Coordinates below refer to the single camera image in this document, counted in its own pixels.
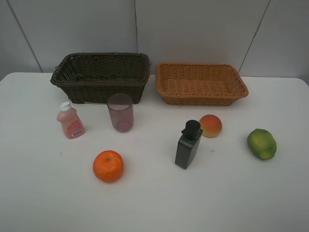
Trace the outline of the red yellow peach fruit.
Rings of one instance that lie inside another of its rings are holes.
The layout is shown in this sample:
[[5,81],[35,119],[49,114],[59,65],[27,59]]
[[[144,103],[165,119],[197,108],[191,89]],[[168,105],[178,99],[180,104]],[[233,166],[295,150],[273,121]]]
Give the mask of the red yellow peach fruit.
[[222,131],[222,122],[215,115],[205,115],[200,119],[199,123],[203,130],[202,135],[206,138],[215,138]]

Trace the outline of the orange mandarin fruit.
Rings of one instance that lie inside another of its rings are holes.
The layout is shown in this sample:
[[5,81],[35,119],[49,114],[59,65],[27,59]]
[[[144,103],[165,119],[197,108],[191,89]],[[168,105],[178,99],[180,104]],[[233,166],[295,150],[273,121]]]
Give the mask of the orange mandarin fruit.
[[105,183],[116,182],[124,173],[121,155],[111,150],[101,152],[94,159],[93,172],[96,178]]

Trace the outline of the dark green pump bottle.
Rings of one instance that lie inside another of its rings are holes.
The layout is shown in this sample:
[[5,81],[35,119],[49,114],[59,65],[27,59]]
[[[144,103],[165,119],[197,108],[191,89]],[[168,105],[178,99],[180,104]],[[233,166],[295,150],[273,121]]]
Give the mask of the dark green pump bottle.
[[183,169],[187,169],[193,161],[203,133],[201,125],[196,120],[189,120],[177,144],[175,164]]

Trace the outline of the dark brown wicker basket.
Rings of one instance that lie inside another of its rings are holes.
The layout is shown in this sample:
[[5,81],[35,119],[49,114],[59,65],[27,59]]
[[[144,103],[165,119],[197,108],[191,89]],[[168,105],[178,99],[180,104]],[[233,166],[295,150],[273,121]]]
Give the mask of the dark brown wicker basket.
[[73,53],[56,67],[51,83],[75,104],[106,103],[114,94],[140,102],[150,76],[150,61],[142,53]]

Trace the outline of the green lime fruit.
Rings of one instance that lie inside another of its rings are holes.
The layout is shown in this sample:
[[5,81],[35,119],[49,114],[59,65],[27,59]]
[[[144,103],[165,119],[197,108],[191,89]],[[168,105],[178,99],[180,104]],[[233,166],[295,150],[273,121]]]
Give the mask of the green lime fruit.
[[265,129],[254,129],[247,137],[247,144],[252,154],[260,160],[274,158],[277,151],[273,135]]

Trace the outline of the translucent purple plastic cup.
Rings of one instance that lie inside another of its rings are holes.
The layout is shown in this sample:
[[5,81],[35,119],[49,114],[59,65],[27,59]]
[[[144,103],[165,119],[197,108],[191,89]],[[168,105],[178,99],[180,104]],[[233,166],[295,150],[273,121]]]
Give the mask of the translucent purple plastic cup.
[[123,93],[109,97],[107,101],[112,126],[118,132],[128,132],[134,125],[132,98]]

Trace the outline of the pink bottle white cap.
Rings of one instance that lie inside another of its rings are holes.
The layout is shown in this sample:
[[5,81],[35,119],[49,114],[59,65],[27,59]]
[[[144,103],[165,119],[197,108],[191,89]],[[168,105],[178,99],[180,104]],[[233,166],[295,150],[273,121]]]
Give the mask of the pink bottle white cap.
[[67,139],[75,139],[85,133],[76,109],[68,101],[60,105],[60,111],[56,119],[61,123],[63,133]]

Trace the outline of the light brown wicker basket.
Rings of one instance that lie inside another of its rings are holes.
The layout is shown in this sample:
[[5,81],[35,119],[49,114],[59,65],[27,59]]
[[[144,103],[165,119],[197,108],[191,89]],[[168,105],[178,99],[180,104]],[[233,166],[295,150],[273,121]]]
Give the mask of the light brown wicker basket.
[[157,93],[171,105],[229,106],[249,95],[228,64],[163,62],[156,67],[155,81]]

